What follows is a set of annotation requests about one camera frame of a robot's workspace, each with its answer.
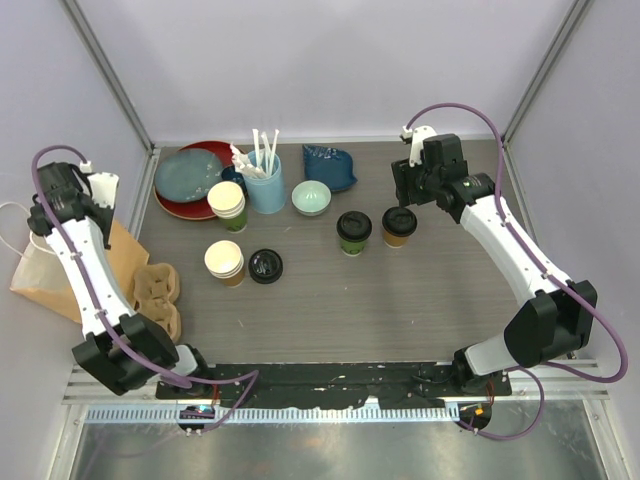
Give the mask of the brown paper bag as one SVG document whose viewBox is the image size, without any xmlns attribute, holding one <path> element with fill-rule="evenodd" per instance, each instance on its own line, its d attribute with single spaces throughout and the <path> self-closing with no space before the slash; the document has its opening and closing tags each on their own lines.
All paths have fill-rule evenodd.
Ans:
<svg viewBox="0 0 640 480">
<path fill-rule="evenodd" d="M 11 250 L 21 257 L 9 289 L 81 324 L 78 303 L 64 269 L 53 251 L 44 246 L 45 242 L 36 240 L 30 233 L 23 251 L 11 246 L 4 237 L 1 237 L 1 243 L 4 245 L 2 254 Z M 134 274 L 147 265 L 150 254 L 118 221 L 111 227 L 110 246 L 107 251 L 109 265 L 126 300 L 134 306 Z"/>
</svg>

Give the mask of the brown paper cup stack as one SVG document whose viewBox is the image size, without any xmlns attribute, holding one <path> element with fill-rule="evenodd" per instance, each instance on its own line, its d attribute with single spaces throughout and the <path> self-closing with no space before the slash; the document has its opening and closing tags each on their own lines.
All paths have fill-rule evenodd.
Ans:
<svg viewBox="0 0 640 480">
<path fill-rule="evenodd" d="M 204 254 L 204 263 L 210 274 L 227 287 L 237 287 L 245 278 L 244 255 L 235 242 L 220 240 L 211 244 Z"/>
</svg>

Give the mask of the single brown paper cup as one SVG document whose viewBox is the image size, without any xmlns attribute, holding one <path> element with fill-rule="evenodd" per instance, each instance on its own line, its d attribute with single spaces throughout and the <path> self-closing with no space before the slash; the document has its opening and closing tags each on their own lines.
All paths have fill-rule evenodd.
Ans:
<svg viewBox="0 0 640 480">
<path fill-rule="evenodd" d="M 397 236 L 385 231 L 383 233 L 383 239 L 385 244 L 390 248 L 401 248 L 408 242 L 409 236 Z"/>
</svg>

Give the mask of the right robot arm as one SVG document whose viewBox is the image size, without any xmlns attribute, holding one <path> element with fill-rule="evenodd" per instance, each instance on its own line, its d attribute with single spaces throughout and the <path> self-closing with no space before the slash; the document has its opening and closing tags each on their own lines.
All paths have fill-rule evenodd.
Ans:
<svg viewBox="0 0 640 480">
<path fill-rule="evenodd" d="M 448 213 L 488 253 L 519 306 L 502 333 L 455 352 L 455 389 L 472 395 L 499 371 L 534 367 L 586 346 L 593 316 L 575 298 L 594 306 L 593 285 L 572 281 L 541 252 L 489 175 L 469 173 L 458 136 L 423 126 L 400 137 L 410 147 L 407 159 L 392 164 L 400 206 L 433 202 Z"/>
</svg>

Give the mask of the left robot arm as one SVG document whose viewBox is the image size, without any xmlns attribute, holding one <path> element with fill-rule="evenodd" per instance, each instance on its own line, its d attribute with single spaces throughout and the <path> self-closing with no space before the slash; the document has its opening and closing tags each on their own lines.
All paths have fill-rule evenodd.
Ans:
<svg viewBox="0 0 640 480">
<path fill-rule="evenodd" d="M 28 226 L 60 261 L 76 298 L 84 340 L 76 363 L 116 395 L 153 377 L 205 397 L 213 375 L 194 348 L 177 346 L 165 330 L 136 312 L 108 261 L 119 178 L 53 162 L 32 168 L 36 188 Z"/>
</svg>

